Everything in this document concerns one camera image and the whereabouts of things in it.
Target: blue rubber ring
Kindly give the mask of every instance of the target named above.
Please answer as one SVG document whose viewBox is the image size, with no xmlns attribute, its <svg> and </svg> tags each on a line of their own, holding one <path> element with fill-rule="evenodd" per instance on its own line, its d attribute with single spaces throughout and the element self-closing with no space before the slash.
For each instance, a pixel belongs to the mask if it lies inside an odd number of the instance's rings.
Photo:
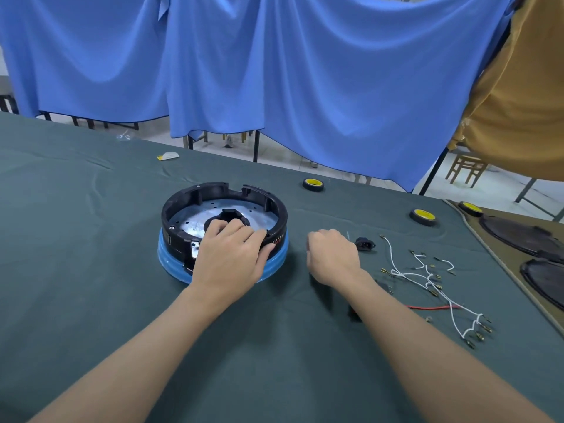
<svg viewBox="0 0 564 423">
<path fill-rule="evenodd" d="M 286 260 L 288 246 L 288 230 L 286 230 L 286 237 L 284 239 L 284 243 L 282 244 L 282 248 L 280 248 L 275 256 L 266 262 L 264 271 L 262 272 L 262 276 L 258 282 L 262 282 L 264 279 L 271 277 L 280 267 L 282 267 L 282 264 L 284 264 L 284 261 Z M 184 270 L 184 264 L 170 255 L 167 251 L 165 241 L 162 238 L 162 229 L 159 231 L 159 247 L 157 249 L 157 255 L 159 256 L 159 262 L 170 276 L 186 284 L 190 284 L 190 282 L 192 282 L 192 276 Z"/>
</svg>

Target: forearm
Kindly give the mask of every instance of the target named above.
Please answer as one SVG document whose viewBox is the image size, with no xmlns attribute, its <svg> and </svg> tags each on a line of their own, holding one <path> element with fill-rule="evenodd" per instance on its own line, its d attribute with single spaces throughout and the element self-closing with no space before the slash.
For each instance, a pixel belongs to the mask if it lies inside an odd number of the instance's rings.
<svg viewBox="0 0 564 423">
<path fill-rule="evenodd" d="M 32 423 L 140 423 L 216 312 L 187 288 L 154 322 L 78 380 Z"/>
<path fill-rule="evenodd" d="M 343 282 L 339 290 L 430 423 L 552 422 L 467 350 L 385 293 L 368 273 Z"/>
</svg>

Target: brown fabric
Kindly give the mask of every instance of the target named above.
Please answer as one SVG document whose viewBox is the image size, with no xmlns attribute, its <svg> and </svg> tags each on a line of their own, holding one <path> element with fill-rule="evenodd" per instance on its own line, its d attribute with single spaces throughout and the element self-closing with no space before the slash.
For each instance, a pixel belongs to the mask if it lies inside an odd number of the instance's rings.
<svg viewBox="0 0 564 423">
<path fill-rule="evenodd" d="M 564 181 L 564 0 L 525 0 L 449 143 L 485 162 Z"/>
<path fill-rule="evenodd" d="M 564 224 L 555 223 L 553 221 L 546 221 L 542 219 L 532 218 L 530 216 L 525 215 L 518 215 L 518 214 L 511 214 L 508 212 L 503 211 L 496 211 L 494 209 L 486 209 L 482 208 L 486 215 L 493 215 L 499 216 L 500 218 L 506 218 L 513 221 L 517 221 L 519 223 L 525 224 L 527 226 L 539 226 L 544 228 L 545 230 L 551 232 L 555 238 L 559 239 L 560 241 L 564 241 Z M 512 248 L 509 245 L 506 245 L 499 239 L 496 239 L 494 236 L 489 234 L 485 231 L 482 226 L 480 225 L 479 218 L 474 216 L 467 215 L 463 213 L 468 221 L 470 227 L 478 234 L 478 236 L 484 241 L 484 243 L 493 251 L 496 256 L 504 262 L 509 270 L 517 277 L 517 279 L 525 285 L 527 290 L 531 292 L 531 294 L 539 301 L 539 303 L 546 309 L 548 313 L 550 313 L 556 322 L 560 324 L 561 327 L 564 328 L 564 311 L 560 310 L 542 295 L 540 295 L 534 288 L 527 283 L 525 278 L 521 275 L 519 268 L 521 264 L 532 260 L 533 257 L 525 254 L 524 252 L 519 251 L 518 249 Z"/>
</svg>

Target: left hand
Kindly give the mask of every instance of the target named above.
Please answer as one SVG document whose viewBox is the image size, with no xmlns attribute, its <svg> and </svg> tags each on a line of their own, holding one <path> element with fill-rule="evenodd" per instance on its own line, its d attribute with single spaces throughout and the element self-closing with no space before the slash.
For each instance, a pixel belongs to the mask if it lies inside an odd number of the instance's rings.
<svg viewBox="0 0 564 423">
<path fill-rule="evenodd" d="M 241 298 L 260 279 L 274 244 L 261 249 L 266 230 L 255 231 L 239 219 L 213 220 L 200 243 L 192 283 L 197 293 L 217 312 Z"/>
</svg>

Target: black round cover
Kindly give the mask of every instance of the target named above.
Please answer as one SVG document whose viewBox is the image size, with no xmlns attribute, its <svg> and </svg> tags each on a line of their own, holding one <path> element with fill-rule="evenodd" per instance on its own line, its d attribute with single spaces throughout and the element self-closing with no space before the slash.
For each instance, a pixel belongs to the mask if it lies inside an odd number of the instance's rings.
<svg viewBox="0 0 564 423">
<path fill-rule="evenodd" d="M 564 245 L 552 233 L 505 218 L 484 215 L 480 225 L 502 242 L 532 256 L 564 264 Z"/>
<path fill-rule="evenodd" d="M 521 264 L 521 274 L 539 294 L 564 310 L 564 267 L 543 260 Z"/>
</svg>

